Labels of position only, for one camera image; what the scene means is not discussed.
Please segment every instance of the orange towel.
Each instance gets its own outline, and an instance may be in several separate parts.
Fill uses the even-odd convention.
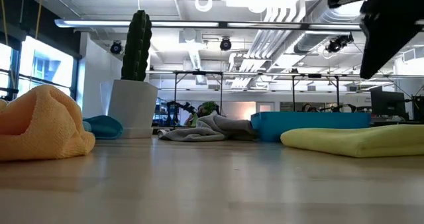
[[[0,103],[0,161],[69,158],[88,154],[94,143],[80,107],[54,86]]]

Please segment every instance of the window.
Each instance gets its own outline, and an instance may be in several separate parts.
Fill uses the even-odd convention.
[[[12,48],[0,44],[0,87],[9,87],[9,70],[11,68]],[[6,91],[0,91],[0,96],[6,96]]]
[[[38,40],[26,37],[22,43],[19,66],[19,94],[50,84],[71,94],[74,75],[74,58]]]
[[[4,44],[0,44],[0,69],[10,70],[11,55],[12,48]]]
[[[18,89],[19,89],[19,93],[18,93],[18,97],[20,97],[21,95],[25,94],[27,91],[31,90],[32,88],[38,86],[38,85],[43,85],[45,83],[43,82],[36,82],[34,80],[29,80],[28,78],[19,78],[19,83],[18,83]],[[63,91],[66,95],[71,96],[71,90],[69,88],[66,87],[62,87],[62,86],[57,86],[55,85],[56,88],[58,88],[59,90]]]
[[[9,75],[5,72],[0,72],[0,87],[7,88],[9,85]],[[0,96],[6,96],[6,91],[0,91]]]

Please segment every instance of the gray towel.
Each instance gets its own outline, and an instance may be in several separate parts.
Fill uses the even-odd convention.
[[[235,121],[220,115],[208,115],[197,120],[196,128],[176,129],[174,131],[161,130],[159,139],[207,142],[233,140],[254,140],[256,133],[250,121]]]

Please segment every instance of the camera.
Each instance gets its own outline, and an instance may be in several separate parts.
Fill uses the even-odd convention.
[[[122,45],[121,45],[121,41],[113,41],[113,44],[111,46],[111,53],[113,54],[121,54],[122,52]]]
[[[219,46],[219,48],[222,51],[228,51],[231,49],[231,42],[230,42],[230,38],[223,38],[223,40],[221,41],[221,45]]]
[[[354,42],[352,33],[350,35],[340,35],[336,38],[330,39],[330,43],[325,50],[329,53],[338,52],[347,46],[347,44],[352,42]]]

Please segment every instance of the yellow towel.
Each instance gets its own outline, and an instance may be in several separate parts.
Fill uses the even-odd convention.
[[[424,125],[367,129],[296,129],[281,135],[284,145],[356,158],[424,154]]]
[[[0,104],[0,161],[69,158],[88,154],[94,143],[78,105],[51,85]]]

